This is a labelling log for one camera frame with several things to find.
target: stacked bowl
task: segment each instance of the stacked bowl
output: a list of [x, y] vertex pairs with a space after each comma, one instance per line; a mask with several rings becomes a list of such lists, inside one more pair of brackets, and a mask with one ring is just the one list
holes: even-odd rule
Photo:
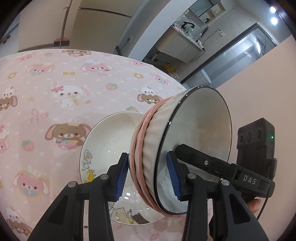
[[[197, 86], [155, 104], [142, 117], [131, 140], [129, 166], [143, 201], [168, 217], [186, 215], [187, 202], [174, 195], [166, 154], [186, 144], [228, 161], [232, 139], [231, 119], [223, 97], [209, 86]], [[187, 164], [205, 180], [219, 178]]]

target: beige cabinet door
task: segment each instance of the beige cabinet door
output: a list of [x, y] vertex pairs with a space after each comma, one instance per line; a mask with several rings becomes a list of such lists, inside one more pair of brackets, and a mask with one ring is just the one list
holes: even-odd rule
[[143, 0], [82, 0], [80, 7], [95, 8], [133, 16]]
[[113, 53], [130, 20], [112, 13], [78, 10], [69, 48]]

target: hand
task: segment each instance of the hand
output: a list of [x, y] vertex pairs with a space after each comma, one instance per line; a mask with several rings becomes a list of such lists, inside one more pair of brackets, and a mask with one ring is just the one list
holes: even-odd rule
[[252, 213], [256, 213], [260, 210], [261, 203], [262, 203], [261, 199], [254, 199], [254, 200], [248, 202], [247, 204], [248, 204], [249, 208], [251, 209]]

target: plate with cartoon animals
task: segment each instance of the plate with cartoon animals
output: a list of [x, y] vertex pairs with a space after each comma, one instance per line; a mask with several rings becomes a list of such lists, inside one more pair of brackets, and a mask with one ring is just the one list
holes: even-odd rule
[[[100, 121], [88, 134], [80, 155], [82, 183], [107, 173], [117, 164], [122, 152], [129, 153], [131, 139], [143, 113], [124, 111], [112, 114]], [[109, 202], [113, 221], [127, 225], [145, 225], [164, 216], [144, 203], [128, 171], [123, 194], [117, 202]]]

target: ceiling light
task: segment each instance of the ceiling light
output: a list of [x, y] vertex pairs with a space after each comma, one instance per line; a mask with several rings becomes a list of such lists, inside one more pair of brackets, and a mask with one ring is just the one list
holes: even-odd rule
[[260, 54], [261, 48], [260, 48], [260, 44], [258, 43], [258, 41], [256, 42], [256, 46], [257, 46], [258, 53]]
[[271, 19], [271, 23], [272, 23], [273, 25], [276, 25], [276, 24], [277, 24], [277, 19], [276, 19], [276, 18], [272, 18], [272, 19]]
[[270, 11], [271, 11], [272, 13], [275, 13], [275, 12], [276, 12], [276, 9], [275, 9], [274, 7], [270, 7]]

